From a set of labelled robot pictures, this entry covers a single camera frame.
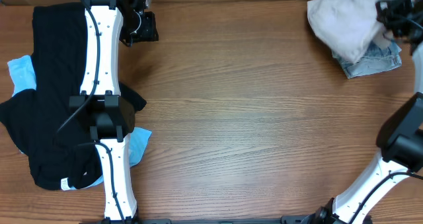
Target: wooden table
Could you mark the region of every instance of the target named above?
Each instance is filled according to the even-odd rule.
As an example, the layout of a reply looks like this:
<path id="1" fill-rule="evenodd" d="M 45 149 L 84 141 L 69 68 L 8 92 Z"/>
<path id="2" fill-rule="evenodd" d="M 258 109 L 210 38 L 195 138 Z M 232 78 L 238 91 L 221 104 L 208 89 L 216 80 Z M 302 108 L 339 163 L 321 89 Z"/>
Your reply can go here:
<path id="1" fill-rule="evenodd" d="M 0 7 L 0 101 L 7 62 L 32 53 L 32 7 Z M 156 4 L 160 42 L 120 48 L 120 79 L 144 98 L 153 131 L 132 186 L 143 218 L 264 218 L 313 213 L 357 178 L 382 123 L 412 95 L 403 66 L 348 80 L 308 27 L 306 2 Z M 0 223 L 102 219 L 102 186 L 34 185 L 0 128 Z M 375 223 L 421 223 L 421 181 L 372 210 Z"/>

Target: white cloth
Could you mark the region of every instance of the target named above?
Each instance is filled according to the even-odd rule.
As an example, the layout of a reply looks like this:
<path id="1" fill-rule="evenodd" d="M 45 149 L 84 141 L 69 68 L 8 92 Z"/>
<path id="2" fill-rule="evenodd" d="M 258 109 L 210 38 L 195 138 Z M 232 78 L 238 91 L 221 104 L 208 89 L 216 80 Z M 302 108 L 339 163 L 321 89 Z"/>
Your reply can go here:
<path id="1" fill-rule="evenodd" d="M 316 36 L 342 58 L 356 63 L 370 42 L 381 48 L 391 44 L 381 37 L 385 27 L 376 21 L 379 0 L 312 0 L 307 17 Z"/>

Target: pile of clothes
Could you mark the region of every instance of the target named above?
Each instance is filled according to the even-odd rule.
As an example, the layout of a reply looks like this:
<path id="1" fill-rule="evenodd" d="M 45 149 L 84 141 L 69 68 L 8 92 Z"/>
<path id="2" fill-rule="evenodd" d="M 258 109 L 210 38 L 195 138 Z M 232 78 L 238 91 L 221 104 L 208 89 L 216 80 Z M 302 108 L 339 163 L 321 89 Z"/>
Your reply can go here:
<path id="1" fill-rule="evenodd" d="M 8 63 L 15 90 L 10 100 L 0 104 L 0 122 L 17 148 L 28 156 L 30 173 L 39 187 L 73 190 L 100 184 L 102 169 L 96 148 L 72 149 L 91 141 L 78 121 L 72 120 L 56 134 L 71 115 L 69 97 L 79 94 L 83 82 L 87 58 L 85 8 L 80 3 L 36 7 L 32 27 L 34 53 Z M 135 111 L 144 108 L 146 101 L 141 96 L 122 83 L 119 86 L 122 97 Z M 131 134 L 131 166 L 140 162 L 150 135 L 141 128 Z"/>
<path id="2" fill-rule="evenodd" d="M 348 78 L 401 66 L 401 49 L 382 23 L 375 4 L 380 0 L 312 0 L 307 17 L 316 36 L 331 50 Z"/>

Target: wire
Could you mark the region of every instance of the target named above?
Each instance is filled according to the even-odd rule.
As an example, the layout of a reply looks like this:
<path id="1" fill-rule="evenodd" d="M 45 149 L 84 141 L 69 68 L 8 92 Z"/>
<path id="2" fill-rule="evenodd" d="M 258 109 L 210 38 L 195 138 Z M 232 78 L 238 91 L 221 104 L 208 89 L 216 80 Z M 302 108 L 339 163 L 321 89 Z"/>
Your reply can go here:
<path id="1" fill-rule="evenodd" d="M 84 2 L 84 0 L 80 0 L 81 3 L 84 5 L 85 10 L 87 10 L 88 14 L 90 14 L 91 20 L 93 20 L 94 23 L 94 28 L 95 28 L 95 36 L 97 38 L 97 59 L 96 59 L 96 65 L 95 65 L 95 76 L 94 76 L 94 84 L 93 84 L 93 89 L 91 90 L 90 95 L 88 96 L 88 98 L 84 101 L 84 103 L 82 103 L 82 105 L 76 109 L 76 111 L 74 111 L 74 113 L 72 115 L 70 115 L 70 117 L 68 117 L 66 119 L 66 121 L 64 121 L 64 123 L 59 127 L 59 129 L 56 131 L 56 134 L 54 135 L 54 144 L 56 141 L 56 136 L 58 135 L 58 133 L 74 118 L 76 117 L 76 115 L 78 115 L 78 113 L 80 113 L 82 111 L 82 109 L 84 109 L 88 103 L 90 103 L 91 99 L 94 96 L 95 90 L 97 88 L 97 84 L 98 84 L 98 71 L 100 68 L 100 32 L 98 31 L 98 26 L 97 26 L 97 21 L 94 18 L 93 13 L 91 12 L 90 7 Z"/>
<path id="2" fill-rule="evenodd" d="M 423 26 L 418 24 L 415 20 L 409 19 L 408 17 L 404 17 L 404 16 L 401 16 L 401 15 L 393 15 L 393 16 L 396 17 L 396 18 L 407 20 L 408 22 L 411 22 L 412 24 L 416 25 L 418 28 L 423 30 Z"/>
<path id="3" fill-rule="evenodd" d="M 123 43 L 123 45 L 125 45 L 126 47 L 131 47 L 132 46 L 132 42 L 133 42 L 133 39 L 132 39 L 132 35 L 130 34 L 130 43 L 128 44 L 128 43 L 126 43 L 126 40 L 125 41 L 123 41 L 123 40 L 121 40 L 121 43 Z"/>
<path id="4" fill-rule="evenodd" d="M 357 218 L 359 212 L 361 212 L 361 210 L 363 209 L 363 207 L 365 206 L 365 203 L 370 199 L 370 197 L 376 192 L 376 190 L 378 188 L 380 188 L 386 181 L 388 181 L 389 179 L 392 179 L 394 176 L 396 175 L 407 175 L 413 178 L 418 178 L 420 180 L 423 180 L 423 176 L 417 175 L 417 174 L 413 174 L 411 172 L 394 172 L 392 174 L 389 174 L 388 176 L 386 176 L 381 182 L 379 182 L 371 191 L 370 193 L 364 198 L 363 202 L 358 206 L 357 211 L 355 212 L 355 214 L 352 216 L 350 222 L 348 224 L 352 224 L 354 222 L 354 220 Z"/>
<path id="5" fill-rule="evenodd" d="M 120 219 L 122 220 L 122 223 L 125 224 L 125 217 L 124 217 L 124 214 L 122 212 L 122 208 L 120 207 L 120 204 L 119 204 L 119 201 L 118 201 L 118 193 L 116 193 L 116 190 L 114 189 L 113 160 L 112 160 L 112 154 L 111 154 L 112 150 L 109 149 L 105 144 L 103 144 L 101 142 L 82 143 L 82 144 L 78 144 L 77 147 L 84 147 L 84 146 L 88 146 L 88 145 L 100 145 L 101 147 L 106 149 L 106 152 L 107 152 L 107 155 L 108 155 L 108 160 L 110 161 L 110 179 L 111 179 L 111 183 L 112 183 L 112 195 L 113 195 L 114 201 L 116 202 L 116 207 L 118 208 Z"/>

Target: blue fabric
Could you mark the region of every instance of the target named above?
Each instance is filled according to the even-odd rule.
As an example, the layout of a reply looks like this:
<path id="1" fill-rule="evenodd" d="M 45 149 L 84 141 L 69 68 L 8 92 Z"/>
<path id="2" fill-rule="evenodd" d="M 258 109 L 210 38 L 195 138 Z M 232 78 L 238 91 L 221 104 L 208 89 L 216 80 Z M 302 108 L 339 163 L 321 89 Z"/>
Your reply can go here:
<path id="1" fill-rule="evenodd" d="M 332 56 L 338 60 L 347 78 L 351 79 L 358 76 L 390 71 L 400 67 L 402 64 L 399 56 L 400 51 L 401 48 L 394 42 L 384 50 L 372 42 L 364 56 L 355 64 L 341 58 L 334 51 L 332 51 Z"/>
<path id="2" fill-rule="evenodd" d="M 11 79 L 13 84 L 15 84 L 12 96 L 15 96 L 25 89 L 36 89 L 35 71 L 32 66 L 30 56 L 23 56 L 19 59 L 14 59 L 9 61 L 7 65 L 9 65 Z M 135 128 L 131 133 L 129 146 L 129 160 L 131 167 L 137 165 L 141 161 L 151 134 L 151 131 L 142 128 Z M 86 188 L 99 185 L 103 182 L 103 180 L 103 176 L 101 176 L 96 182 Z"/>
<path id="3" fill-rule="evenodd" d="M 32 67 L 32 60 L 30 56 L 23 56 L 19 59 L 11 60 L 7 63 L 11 79 L 15 84 L 13 95 L 25 90 L 36 89 L 37 84 L 35 80 L 35 72 Z"/>

